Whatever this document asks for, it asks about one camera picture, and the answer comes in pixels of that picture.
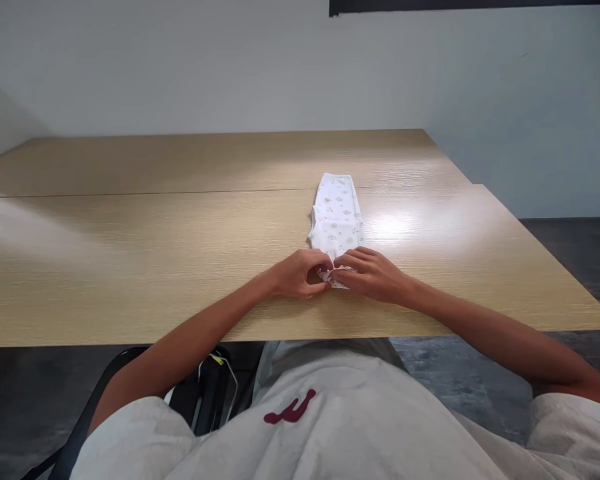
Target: forearm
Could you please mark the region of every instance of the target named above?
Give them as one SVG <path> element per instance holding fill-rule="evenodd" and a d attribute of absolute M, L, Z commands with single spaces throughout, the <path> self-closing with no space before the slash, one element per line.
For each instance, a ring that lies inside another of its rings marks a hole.
<path fill-rule="evenodd" d="M 420 284 L 418 289 L 410 308 L 438 320 L 480 353 L 532 385 L 600 382 L 600 374 L 590 364 L 549 336 L 428 285 Z"/>
<path fill-rule="evenodd" d="M 270 292 L 270 284 L 258 276 L 158 340 L 114 375 L 98 403 L 89 432 L 132 401 L 166 395 Z"/>

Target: left hand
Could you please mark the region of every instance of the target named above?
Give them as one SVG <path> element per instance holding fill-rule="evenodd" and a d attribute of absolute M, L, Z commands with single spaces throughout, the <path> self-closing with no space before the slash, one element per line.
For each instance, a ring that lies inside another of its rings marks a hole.
<path fill-rule="evenodd" d="M 329 282 L 314 285 L 307 282 L 307 274 L 316 267 L 322 271 L 333 270 L 333 262 L 319 249 L 300 249 L 261 275 L 270 285 L 272 295 L 310 299 L 331 288 Z"/>

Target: cable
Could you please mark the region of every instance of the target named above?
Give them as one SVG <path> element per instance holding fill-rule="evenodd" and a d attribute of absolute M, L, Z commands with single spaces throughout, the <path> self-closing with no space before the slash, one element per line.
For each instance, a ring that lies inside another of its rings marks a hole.
<path fill-rule="evenodd" d="M 231 376 L 233 377 L 233 381 L 235 382 L 235 389 L 233 390 L 233 398 L 231 399 L 231 405 L 229 406 L 229 411 L 227 412 L 227 418 L 225 419 L 225 422 L 223 424 L 223 425 L 226 425 L 227 422 L 229 421 L 229 418 L 231 418 L 231 411 L 233 410 L 233 406 L 235 404 L 235 398 L 236 398 L 236 395 L 238 394 L 238 388 L 239 388 L 238 379 L 236 378 L 235 373 L 233 372 L 233 369 L 231 368 L 231 364 L 230 364 L 229 360 L 227 360 L 226 358 L 221 357 L 219 355 L 209 354 L 209 356 L 211 358 L 220 359 L 220 360 L 224 360 L 225 362 L 227 362 L 227 366 L 229 367 L 229 371 L 231 372 Z"/>
<path fill-rule="evenodd" d="M 235 398 L 236 398 L 236 395 L 238 394 L 239 384 L 238 384 L 238 379 L 236 378 L 235 373 L 233 372 L 233 369 L 231 368 L 231 363 L 229 362 L 229 360 L 222 357 L 220 355 L 220 353 L 218 352 L 218 350 L 213 350 L 213 351 L 217 355 L 210 353 L 207 355 L 207 358 L 211 357 L 212 359 L 215 359 L 215 360 L 220 359 L 220 360 L 227 362 L 227 366 L 229 368 L 229 371 L 231 372 L 233 381 L 235 382 L 235 390 L 233 391 L 233 398 L 231 399 L 231 405 L 229 406 L 229 411 L 227 412 L 227 418 L 225 419 L 225 422 L 223 424 L 223 425 L 226 425 L 227 422 L 229 421 L 229 419 L 231 418 L 231 411 L 233 410 L 233 407 L 235 406 Z M 200 365 L 198 365 L 198 382 L 200 382 L 200 368 L 202 367 L 202 363 Z"/>

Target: person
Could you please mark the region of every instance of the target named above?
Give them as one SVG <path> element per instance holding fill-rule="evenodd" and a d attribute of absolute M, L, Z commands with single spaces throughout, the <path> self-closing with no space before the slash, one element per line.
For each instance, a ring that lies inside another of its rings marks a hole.
<path fill-rule="evenodd" d="M 445 408 L 406 373 L 388 339 L 266 343 L 252 406 L 194 437 L 162 397 L 262 300 L 329 290 L 307 282 L 314 268 L 438 320 L 526 379 L 535 397 L 527 448 Z M 331 262 L 303 249 L 122 368 L 89 431 L 74 479 L 600 479 L 600 373 L 556 340 L 411 278 L 374 250 Z"/>

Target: chair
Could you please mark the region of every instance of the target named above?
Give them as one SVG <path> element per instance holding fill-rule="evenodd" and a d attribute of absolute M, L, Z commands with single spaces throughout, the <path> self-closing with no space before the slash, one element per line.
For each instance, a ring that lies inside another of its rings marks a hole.
<path fill-rule="evenodd" d="M 98 380 L 67 442 L 44 460 L 44 462 L 40 463 L 40 465 L 29 470 L 23 477 L 23 480 L 38 478 L 52 465 L 53 470 L 49 474 L 49 480 L 69 480 L 80 449 L 87 439 L 87 430 L 91 424 L 91 418 L 107 384 L 116 372 L 135 358 L 138 358 L 147 348 L 130 348 L 118 354 L 110 362 L 100 380 Z M 229 352 L 218 346 L 215 348 L 214 353 L 217 357 L 222 357 L 227 361 L 220 362 L 208 357 L 202 362 L 199 369 L 196 369 L 180 384 L 176 385 L 171 392 L 170 399 L 167 396 L 169 406 L 182 415 L 186 422 L 191 425 L 193 434 L 196 437 L 206 435 L 220 428 L 220 422 L 225 414 L 224 407 L 227 387 L 229 385 L 229 374 L 234 375 L 230 370 L 229 363 L 231 362 L 231 357 Z M 233 418 L 241 409 L 247 394 L 253 391 L 253 380 L 256 370 L 257 363 L 256 367 L 250 371 L 249 380 L 239 395 L 236 390 L 234 399 L 237 398 L 237 400 L 233 410 L 226 413 L 226 417 L 229 417 L 229 414 L 231 414 L 230 418 Z M 248 397 L 244 407 L 248 408 L 250 404 L 251 396 Z"/>

